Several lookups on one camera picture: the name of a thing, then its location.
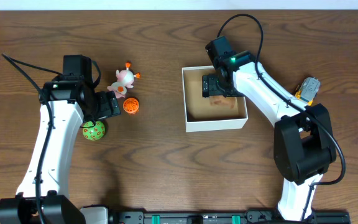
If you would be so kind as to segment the orange round spinner toy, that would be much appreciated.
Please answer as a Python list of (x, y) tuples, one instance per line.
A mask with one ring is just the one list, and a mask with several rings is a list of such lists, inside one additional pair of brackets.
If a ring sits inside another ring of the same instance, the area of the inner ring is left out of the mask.
[(128, 114), (136, 114), (139, 111), (140, 103), (136, 98), (127, 98), (123, 102), (123, 109)]

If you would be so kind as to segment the brown plush bear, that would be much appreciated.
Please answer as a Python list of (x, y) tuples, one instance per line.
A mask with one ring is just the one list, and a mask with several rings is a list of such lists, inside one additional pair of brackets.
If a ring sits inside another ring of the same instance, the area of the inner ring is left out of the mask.
[(211, 106), (220, 106), (226, 107), (229, 109), (233, 109), (236, 105), (236, 98), (233, 97), (224, 97), (221, 95), (218, 96), (210, 96), (209, 102)]

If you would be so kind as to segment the pink and white duck toy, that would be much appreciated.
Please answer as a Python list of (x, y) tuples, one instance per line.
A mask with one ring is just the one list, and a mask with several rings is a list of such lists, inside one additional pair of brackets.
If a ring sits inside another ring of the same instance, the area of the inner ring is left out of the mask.
[(140, 73), (131, 71), (131, 63), (126, 62), (124, 70), (116, 70), (117, 81), (107, 87), (109, 91), (115, 94), (116, 98), (125, 98), (128, 89), (133, 88), (135, 79), (140, 78)]

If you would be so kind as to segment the green ball with red numbers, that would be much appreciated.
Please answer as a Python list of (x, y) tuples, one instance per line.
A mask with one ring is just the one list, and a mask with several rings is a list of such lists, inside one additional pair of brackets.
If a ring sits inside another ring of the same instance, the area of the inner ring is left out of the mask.
[(83, 136), (90, 141), (97, 141), (104, 137), (106, 127), (101, 121), (88, 121), (83, 125)]

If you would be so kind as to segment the grey and yellow toy truck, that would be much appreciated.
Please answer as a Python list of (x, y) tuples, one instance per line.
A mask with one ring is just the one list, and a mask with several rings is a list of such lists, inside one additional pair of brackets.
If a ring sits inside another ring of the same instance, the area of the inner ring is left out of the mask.
[(317, 92), (319, 91), (320, 84), (320, 81), (316, 78), (306, 78), (296, 89), (295, 97), (311, 106)]

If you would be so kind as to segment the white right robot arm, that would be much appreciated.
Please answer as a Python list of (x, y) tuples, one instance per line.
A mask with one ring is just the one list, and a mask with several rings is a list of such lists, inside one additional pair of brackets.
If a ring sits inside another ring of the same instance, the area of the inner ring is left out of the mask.
[(277, 210), (284, 220), (306, 220), (312, 214), (314, 189), (336, 160), (329, 112), (321, 104), (310, 105), (319, 81), (307, 78), (301, 88), (306, 96), (294, 96), (265, 71), (257, 56), (237, 53), (224, 36), (205, 50), (215, 72), (202, 77), (203, 97), (244, 96), (265, 115), (274, 128), (273, 156), (284, 178)]

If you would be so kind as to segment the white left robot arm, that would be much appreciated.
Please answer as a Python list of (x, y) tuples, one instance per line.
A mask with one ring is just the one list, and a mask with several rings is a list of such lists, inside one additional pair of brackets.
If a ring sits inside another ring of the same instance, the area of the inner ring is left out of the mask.
[(112, 223), (103, 205), (77, 208), (69, 200), (73, 148), (83, 123), (119, 115), (115, 94), (95, 88), (97, 63), (83, 55), (66, 55), (63, 71), (36, 87), (40, 127), (32, 158), (13, 198), (0, 199), (0, 223)]

